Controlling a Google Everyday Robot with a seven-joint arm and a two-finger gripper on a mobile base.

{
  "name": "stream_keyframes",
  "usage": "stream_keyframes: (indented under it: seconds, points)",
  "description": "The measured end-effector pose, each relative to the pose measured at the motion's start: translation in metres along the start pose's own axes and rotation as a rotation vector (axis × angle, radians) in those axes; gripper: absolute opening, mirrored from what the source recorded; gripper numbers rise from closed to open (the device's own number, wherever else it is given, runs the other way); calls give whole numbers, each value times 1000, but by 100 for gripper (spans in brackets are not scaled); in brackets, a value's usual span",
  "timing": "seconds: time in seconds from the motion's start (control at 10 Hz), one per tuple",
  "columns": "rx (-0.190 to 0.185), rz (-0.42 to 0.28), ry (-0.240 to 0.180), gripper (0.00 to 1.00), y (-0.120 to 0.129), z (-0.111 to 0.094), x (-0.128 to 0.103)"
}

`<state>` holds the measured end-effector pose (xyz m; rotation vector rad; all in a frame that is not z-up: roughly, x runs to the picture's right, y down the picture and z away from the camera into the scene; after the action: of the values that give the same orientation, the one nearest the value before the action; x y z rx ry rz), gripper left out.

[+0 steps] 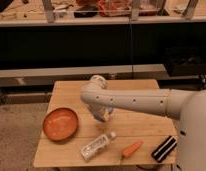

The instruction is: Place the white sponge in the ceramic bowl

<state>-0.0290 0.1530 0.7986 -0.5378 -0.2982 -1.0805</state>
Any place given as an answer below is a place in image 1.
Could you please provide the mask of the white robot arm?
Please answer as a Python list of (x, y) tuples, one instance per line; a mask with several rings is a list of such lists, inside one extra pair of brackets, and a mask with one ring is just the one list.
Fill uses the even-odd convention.
[(169, 136), (151, 156), (161, 163), (177, 148), (174, 171), (206, 171), (206, 89), (108, 90), (107, 80), (94, 75), (82, 88), (81, 99), (100, 122), (109, 120), (106, 107), (179, 120), (178, 140)]

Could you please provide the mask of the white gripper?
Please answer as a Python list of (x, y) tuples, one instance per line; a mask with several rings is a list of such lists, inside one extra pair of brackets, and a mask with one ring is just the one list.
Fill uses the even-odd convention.
[(107, 122), (114, 111), (113, 106), (102, 103), (91, 103), (88, 105), (88, 109), (99, 122)]

